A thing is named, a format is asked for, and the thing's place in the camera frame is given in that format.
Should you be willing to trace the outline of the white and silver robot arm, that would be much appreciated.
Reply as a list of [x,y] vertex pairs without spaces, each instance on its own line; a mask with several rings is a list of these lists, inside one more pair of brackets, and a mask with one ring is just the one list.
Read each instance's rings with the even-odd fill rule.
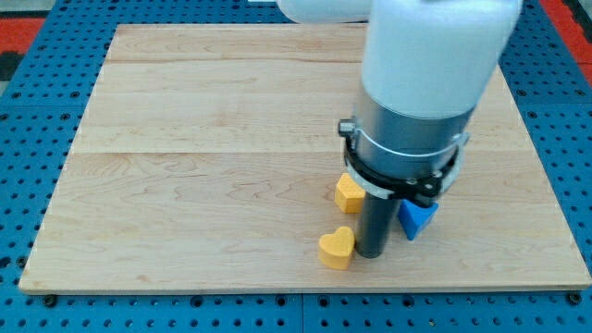
[[428,207],[463,162],[465,127],[521,0],[291,1],[298,23],[366,23],[360,88],[339,123],[352,178],[380,199]]

